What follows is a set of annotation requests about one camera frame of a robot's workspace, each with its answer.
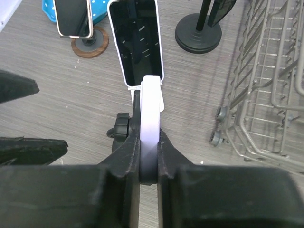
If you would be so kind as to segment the black stand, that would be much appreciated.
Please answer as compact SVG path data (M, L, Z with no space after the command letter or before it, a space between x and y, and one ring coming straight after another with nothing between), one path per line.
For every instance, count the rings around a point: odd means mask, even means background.
M112 152L117 150L125 142L134 128L140 127L140 95L140 90L134 90L132 117L129 113L118 113L114 127L109 129L106 133L107 137L113 138Z
M222 37L220 25L211 27L207 23L210 4L210 0L204 0L200 13L189 14L177 24L175 39L177 44L185 51L205 54L219 45Z

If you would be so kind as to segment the black stand front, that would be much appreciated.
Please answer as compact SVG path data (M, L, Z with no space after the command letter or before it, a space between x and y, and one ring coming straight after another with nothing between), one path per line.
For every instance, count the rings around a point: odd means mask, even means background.
M132 117L129 113L118 113L114 127L109 129L106 133L107 137L113 138L112 152L117 150L125 142L134 128L140 127L140 95L140 90L134 90Z

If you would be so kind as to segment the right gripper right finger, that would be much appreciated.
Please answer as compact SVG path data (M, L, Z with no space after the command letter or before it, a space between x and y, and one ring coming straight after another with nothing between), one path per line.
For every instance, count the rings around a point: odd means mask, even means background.
M301 228L304 201L278 168L196 165L170 142L158 144L161 228Z

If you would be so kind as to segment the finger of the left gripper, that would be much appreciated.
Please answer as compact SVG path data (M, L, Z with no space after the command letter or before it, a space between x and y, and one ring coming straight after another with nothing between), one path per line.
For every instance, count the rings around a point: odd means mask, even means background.
M0 139L0 164L5 165L49 165L68 152L64 140L41 138Z
M14 73L0 71L0 103L24 98L39 92L35 80Z

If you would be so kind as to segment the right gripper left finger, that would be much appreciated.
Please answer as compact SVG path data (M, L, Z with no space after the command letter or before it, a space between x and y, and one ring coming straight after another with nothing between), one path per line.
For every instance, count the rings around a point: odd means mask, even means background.
M0 165L3 228L136 228L139 131L100 164Z

